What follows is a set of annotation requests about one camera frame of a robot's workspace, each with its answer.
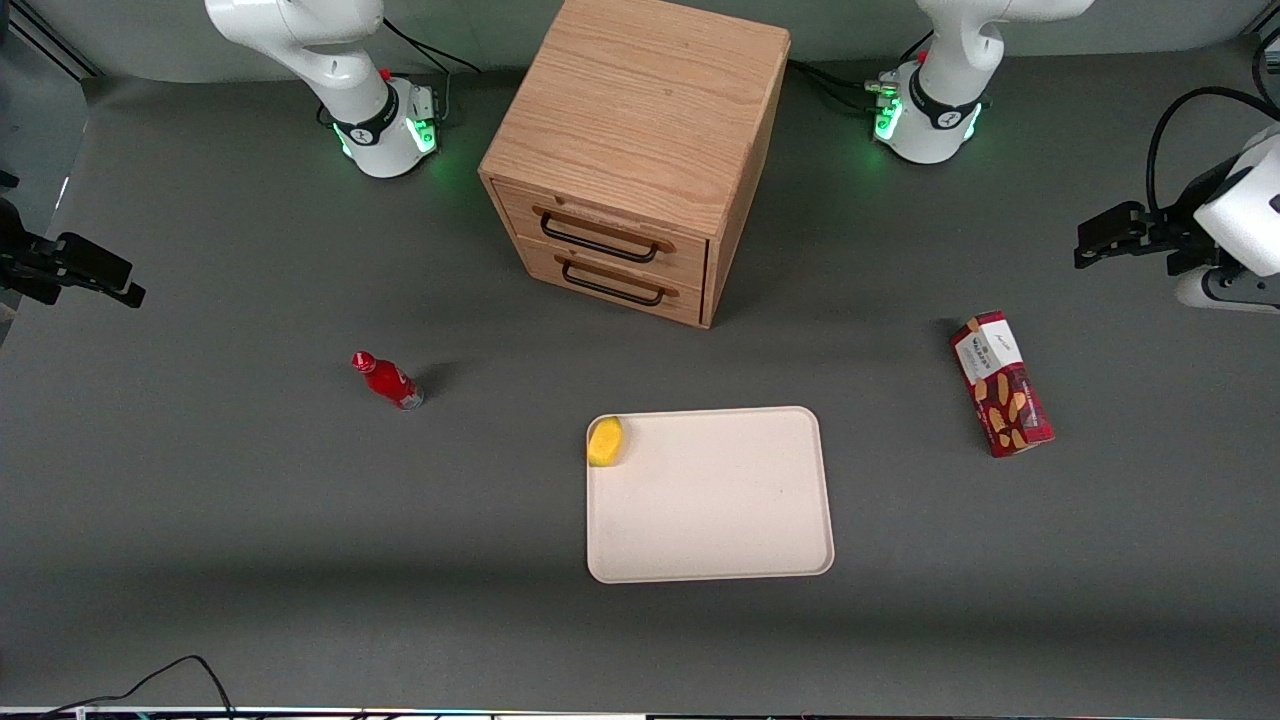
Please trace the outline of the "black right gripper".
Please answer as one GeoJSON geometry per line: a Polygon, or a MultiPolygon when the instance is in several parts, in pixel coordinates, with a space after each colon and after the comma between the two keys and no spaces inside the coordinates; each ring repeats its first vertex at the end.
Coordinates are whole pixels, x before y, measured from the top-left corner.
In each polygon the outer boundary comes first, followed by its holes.
{"type": "Polygon", "coordinates": [[[15,206],[1,199],[1,288],[40,304],[55,304],[61,287],[79,287],[141,307],[146,288],[131,281],[133,265],[95,242],[72,233],[58,236],[60,284],[36,252],[44,238],[29,233],[15,206]]]}

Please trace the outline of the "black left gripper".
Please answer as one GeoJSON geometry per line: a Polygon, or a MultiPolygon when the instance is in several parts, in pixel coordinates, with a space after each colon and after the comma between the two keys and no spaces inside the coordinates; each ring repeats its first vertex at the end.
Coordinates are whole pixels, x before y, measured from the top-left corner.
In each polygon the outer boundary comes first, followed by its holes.
{"type": "MultiPolygon", "coordinates": [[[[1211,167],[1192,179],[1172,204],[1160,208],[1155,195],[1156,160],[1148,159],[1148,204],[1155,214],[1158,245],[1171,252],[1166,258],[1170,275],[1201,266],[1225,268],[1229,275],[1244,272],[1245,266],[1194,219],[1194,211],[1225,187],[1236,161],[1238,158],[1229,158],[1211,167]]],[[[1152,252],[1152,243],[1146,237],[1148,228],[1146,206],[1138,201],[1123,201],[1092,217],[1076,228],[1074,268],[1083,270],[1105,259],[1152,252]]]]}

